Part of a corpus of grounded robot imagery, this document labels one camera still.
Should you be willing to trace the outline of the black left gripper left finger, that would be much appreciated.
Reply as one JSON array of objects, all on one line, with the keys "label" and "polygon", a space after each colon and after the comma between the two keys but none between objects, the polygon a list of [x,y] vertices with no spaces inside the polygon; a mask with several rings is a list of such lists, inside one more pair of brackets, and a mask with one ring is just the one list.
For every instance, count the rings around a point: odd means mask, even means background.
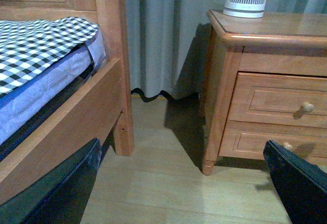
[{"label": "black left gripper left finger", "polygon": [[1,223],[80,223],[101,157],[100,141],[94,138],[1,204]]}]

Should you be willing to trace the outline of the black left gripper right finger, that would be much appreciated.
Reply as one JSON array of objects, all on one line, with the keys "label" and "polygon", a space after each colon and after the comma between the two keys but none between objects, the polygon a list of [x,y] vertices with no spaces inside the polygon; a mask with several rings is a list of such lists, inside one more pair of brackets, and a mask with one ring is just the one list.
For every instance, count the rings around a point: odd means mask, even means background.
[{"label": "black left gripper right finger", "polygon": [[291,222],[326,223],[326,173],[273,140],[263,155]]}]

